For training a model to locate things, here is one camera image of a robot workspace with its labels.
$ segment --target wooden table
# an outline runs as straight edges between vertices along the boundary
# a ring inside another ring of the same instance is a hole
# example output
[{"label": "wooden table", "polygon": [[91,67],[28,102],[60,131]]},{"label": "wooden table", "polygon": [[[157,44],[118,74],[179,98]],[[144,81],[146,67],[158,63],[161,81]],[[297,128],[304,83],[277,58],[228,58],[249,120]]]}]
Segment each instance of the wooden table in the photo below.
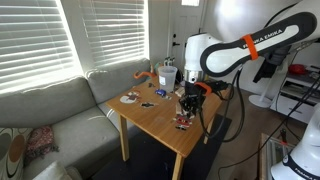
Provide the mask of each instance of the wooden table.
[{"label": "wooden table", "polygon": [[[149,87],[149,83],[152,83],[155,87]],[[176,116],[176,103],[178,103],[179,97],[173,93],[169,93],[168,95],[171,96],[172,99],[163,99],[161,96],[155,94],[155,90],[158,88],[158,77],[155,77],[116,96],[106,104],[119,114],[123,160],[126,161],[129,159],[126,122],[126,120],[129,120],[141,130],[177,153],[172,179],[179,179],[184,159],[188,157],[203,134],[203,131],[198,115],[192,120],[193,124],[186,131],[176,129],[177,123],[172,119]],[[120,98],[131,91],[140,93],[139,96],[141,98],[139,102],[132,104],[120,102]],[[222,94],[225,96],[227,92],[228,91],[223,91]],[[142,102],[155,103],[157,105],[144,108],[141,107]],[[204,101],[203,115],[205,126],[209,132],[220,104],[221,100],[214,94],[209,95]]]}]

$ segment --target door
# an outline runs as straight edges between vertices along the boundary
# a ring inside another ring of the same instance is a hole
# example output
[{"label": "door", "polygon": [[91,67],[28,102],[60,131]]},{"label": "door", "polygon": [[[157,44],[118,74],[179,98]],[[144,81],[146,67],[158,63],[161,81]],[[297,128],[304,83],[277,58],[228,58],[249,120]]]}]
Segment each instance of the door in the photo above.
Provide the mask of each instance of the door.
[{"label": "door", "polygon": [[185,48],[188,37],[199,33],[203,21],[206,0],[198,0],[198,6],[182,5],[182,0],[171,0],[171,33],[169,52],[175,58],[174,66],[184,72]]}]

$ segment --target white wall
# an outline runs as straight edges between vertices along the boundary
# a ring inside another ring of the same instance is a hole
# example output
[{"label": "white wall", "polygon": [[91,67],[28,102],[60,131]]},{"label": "white wall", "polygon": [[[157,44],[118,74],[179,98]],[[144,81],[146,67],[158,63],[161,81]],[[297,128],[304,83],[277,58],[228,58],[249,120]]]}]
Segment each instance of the white wall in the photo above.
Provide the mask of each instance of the white wall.
[{"label": "white wall", "polygon": [[[230,42],[245,34],[262,29],[267,21],[281,9],[299,0],[208,0],[204,21],[204,32],[214,37]],[[240,87],[247,91],[261,94],[269,78],[263,78],[258,83],[252,82],[263,62],[262,58],[247,62],[240,78]],[[221,79],[231,82],[235,71]],[[273,98],[284,79],[284,73],[274,74],[267,97]]]},{"label": "white wall", "polygon": [[149,0],[150,60],[153,65],[167,57],[169,34],[169,0]]},{"label": "white wall", "polygon": [[294,63],[320,67],[320,43],[313,43],[309,47],[299,51]]}]

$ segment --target white blinds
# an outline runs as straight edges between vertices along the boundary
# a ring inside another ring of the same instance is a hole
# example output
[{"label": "white blinds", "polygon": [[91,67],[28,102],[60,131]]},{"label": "white blinds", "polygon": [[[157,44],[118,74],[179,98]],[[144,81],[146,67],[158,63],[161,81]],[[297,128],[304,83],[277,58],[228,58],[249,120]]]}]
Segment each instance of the white blinds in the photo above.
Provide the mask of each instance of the white blinds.
[{"label": "white blinds", "polygon": [[148,58],[147,0],[79,0],[97,68]]},{"label": "white blinds", "polygon": [[0,93],[79,74],[59,3],[1,0]]}]

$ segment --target dark carpet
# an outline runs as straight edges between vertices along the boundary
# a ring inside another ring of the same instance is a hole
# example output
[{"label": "dark carpet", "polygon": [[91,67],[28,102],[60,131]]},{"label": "dark carpet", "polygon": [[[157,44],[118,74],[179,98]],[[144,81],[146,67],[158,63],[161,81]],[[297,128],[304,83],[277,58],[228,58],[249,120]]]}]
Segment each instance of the dark carpet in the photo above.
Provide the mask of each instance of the dark carpet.
[{"label": "dark carpet", "polygon": [[[216,115],[212,132],[222,122],[222,116]],[[216,139],[222,140],[228,131],[231,120],[226,119]],[[182,180],[204,180],[211,169],[213,160],[221,143],[209,139],[203,144],[203,136],[193,151],[185,159],[181,173]],[[176,153],[165,147],[148,134],[141,132],[129,141],[130,159],[123,162],[119,148],[114,159],[106,164],[93,180],[169,180],[172,178]]]}]

